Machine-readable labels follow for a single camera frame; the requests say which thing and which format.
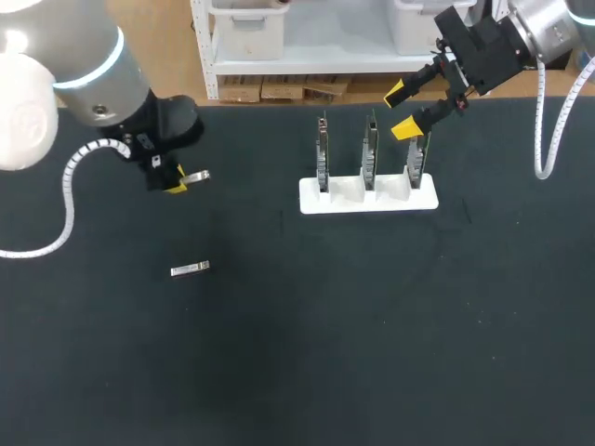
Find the metal bracket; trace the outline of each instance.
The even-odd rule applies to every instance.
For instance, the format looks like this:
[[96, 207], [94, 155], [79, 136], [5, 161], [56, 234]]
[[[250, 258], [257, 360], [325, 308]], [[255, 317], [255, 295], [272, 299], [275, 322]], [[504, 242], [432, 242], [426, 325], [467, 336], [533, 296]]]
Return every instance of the metal bracket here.
[[376, 114], [367, 117], [362, 153], [362, 177], [366, 191], [376, 190], [376, 171], [378, 166], [378, 126]]
[[421, 180], [426, 168], [428, 150], [430, 149], [431, 132], [423, 137], [412, 138], [407, 154], [407, 175], [411, 189], [421, 189]]
[[325, 113], [324, 118], [318, 119], [318, 140], [316, 141], [316, 176], [321, 193], [328, 193], [330, 183], [328, 146], [328, 122]]

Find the metal part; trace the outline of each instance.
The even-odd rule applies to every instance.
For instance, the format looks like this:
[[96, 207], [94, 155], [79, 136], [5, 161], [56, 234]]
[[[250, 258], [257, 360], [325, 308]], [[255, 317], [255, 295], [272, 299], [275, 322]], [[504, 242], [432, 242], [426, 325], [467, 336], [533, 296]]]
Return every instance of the metal part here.
[[201, 172], [196, 172], [191, 175], [187, 175], [181, 180], [182, 184], [188, 186], [189, 184], [198, 183], [200, 181], [205, 181], [211, 178], [211, 174], [208, 170], [203, 170]]
[[407, 174], [412, 189], [421, 188], [421, 180], [424, 176], [426, 159], [430, 148], [431, 133], [426, 136], [413, 138], [409, 143], [409, 153], [407, 155]]
[[509, 3], [511, 16], [518, 19], [511, 18], [517, 31], [521, 37], [530, 39], [534, 56], [544, 63], [552, 62], [580, 42], [564, 0], [510, 0]]
[[367, 117], [362, 154], [362, 175], [366, 190], [376, 189], [376, 171], [378, 164], [378, 127], [376, 114]]
[[316, 141], [316, 176], [320, 192], [328, 193], [329, 186], [329, 153], [328, 122], [326, 114], [318, 119], [318, 140]]
[[211, 263], [208, 260], [206, 260], [204, 262], [186, 265], [185, 267], [172, 268], [171, 277], [184, 277], [190, 274], [205, 272], [209, 269], [211, 269]]

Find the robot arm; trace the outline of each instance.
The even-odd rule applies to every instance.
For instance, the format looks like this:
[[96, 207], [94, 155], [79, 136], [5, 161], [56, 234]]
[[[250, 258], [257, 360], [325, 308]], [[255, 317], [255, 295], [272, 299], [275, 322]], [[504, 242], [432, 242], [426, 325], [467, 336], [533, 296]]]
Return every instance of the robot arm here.
[[150, 190], [185, 190], [171, 151], [203, 134], [197, 107], [153, 94], [102, 1], [2, 0], [0, 73], [0, 169], [28, 167], [49, 151], [55, 92], [81, 123], [130, 147], [128, 161]]
[[[390, 107], [416, 95], [437, 75], [450, 87], [447, 99], [417, 111], [392, 132], [398, 139], [427, 135], [452, 112], [462, 114], [469, 106], [467, 95], [483, 96], [522, 72], [537, 57], [549, 63], [581, 40], [595, 55], [595, 4], [591, 0], [510, 0], [511, 13], [496, 22], [492, 17], [467, 28], [451, 7], [436, 17], [443, 35], [437, 41], [440, 53], [431, 65], [399, 82], [385, 97]], [[450, 48], [455, 56], [446, 54]]]

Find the small metal block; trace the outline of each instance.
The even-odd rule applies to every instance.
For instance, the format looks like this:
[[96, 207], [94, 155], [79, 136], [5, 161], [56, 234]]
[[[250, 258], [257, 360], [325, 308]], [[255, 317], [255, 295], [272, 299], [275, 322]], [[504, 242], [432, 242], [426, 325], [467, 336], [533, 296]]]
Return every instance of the small metal block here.
[[211, 178], [211, 174], [208, 170], [203, 170], [201, 172], [196, 172], [194, 174], [188, 175], [184, 177], [181, 182], [182, 184], [188, 186], [192, 183], [198, 183], [200, 181], [206, 181]]
[[178, 267], [171, 269], [171, 277], [184, 277], [190, 274], [196, 274], [199, 272], [205, 272], [211, 269], [211, 263], [206, 260], [200, 263], [193, 263], [191, 265], [186, 265], [185, 267]]

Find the white storage bin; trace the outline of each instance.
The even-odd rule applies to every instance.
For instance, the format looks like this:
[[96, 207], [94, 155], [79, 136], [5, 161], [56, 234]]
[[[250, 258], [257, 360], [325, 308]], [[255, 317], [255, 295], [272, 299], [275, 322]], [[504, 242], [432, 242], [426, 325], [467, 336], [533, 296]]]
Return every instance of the white storage bin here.
[[455, 7], [465, 20], [469, 8], [476, 3], [477, 0], [389, 0], [390, 28], [397, 52], [414, 56], [437, 51], [436, 39], [441, 34], [434, 18], [448, 7]]
[[283, 56], [284, 20], [289, 5], [272, 0], [212, 0], [218, 51], [227, 60], [273, 60]]

